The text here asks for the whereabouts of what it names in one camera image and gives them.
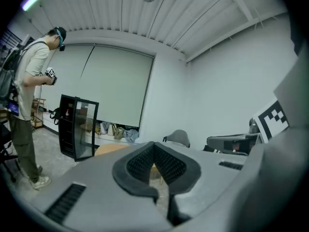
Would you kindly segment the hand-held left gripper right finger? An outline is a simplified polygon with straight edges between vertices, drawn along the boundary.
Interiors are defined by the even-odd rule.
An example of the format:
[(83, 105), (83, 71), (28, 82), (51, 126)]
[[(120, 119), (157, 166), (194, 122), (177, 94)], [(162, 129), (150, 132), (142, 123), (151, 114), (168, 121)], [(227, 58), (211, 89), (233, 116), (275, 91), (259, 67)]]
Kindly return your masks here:
[(156, 226), (230, 227), (246, 156), (155, 143), (155, 164), (169, 186), (168, 218)]

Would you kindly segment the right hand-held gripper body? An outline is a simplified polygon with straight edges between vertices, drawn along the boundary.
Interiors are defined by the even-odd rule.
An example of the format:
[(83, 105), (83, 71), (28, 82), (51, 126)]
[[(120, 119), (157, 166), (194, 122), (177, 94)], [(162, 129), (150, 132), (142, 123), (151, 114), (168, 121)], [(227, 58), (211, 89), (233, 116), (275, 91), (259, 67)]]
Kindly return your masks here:
[(279, 101), (272, 100), (250, 119), (249, 134), (258, 134), (256, 144), (264, 144), (288, 127), (288, 120)]

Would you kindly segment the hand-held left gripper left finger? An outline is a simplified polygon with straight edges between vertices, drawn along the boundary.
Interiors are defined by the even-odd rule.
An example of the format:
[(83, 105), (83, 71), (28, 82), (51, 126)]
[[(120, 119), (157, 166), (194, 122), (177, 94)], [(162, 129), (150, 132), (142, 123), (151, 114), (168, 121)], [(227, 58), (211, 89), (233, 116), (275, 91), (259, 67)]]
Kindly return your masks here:
[(114, 163), (145, 144), (129, 146), (79, 162), (43, 188), (32, 205), (43, 214), (71, 184), (84, 191), (63, 220), (63, 226), (79, 232), (166, 232), (172, 225), (154, 200), (132, 196), (115, 182)]

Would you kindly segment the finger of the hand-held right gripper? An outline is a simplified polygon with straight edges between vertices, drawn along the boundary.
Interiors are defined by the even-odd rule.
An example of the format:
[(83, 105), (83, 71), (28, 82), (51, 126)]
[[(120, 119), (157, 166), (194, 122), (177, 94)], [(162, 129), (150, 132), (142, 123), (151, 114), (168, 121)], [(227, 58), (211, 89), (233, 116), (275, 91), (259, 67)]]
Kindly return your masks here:
[(224, 153), (248, 153), (248, 139), (244, 134), (208, 137), (207, 145)]

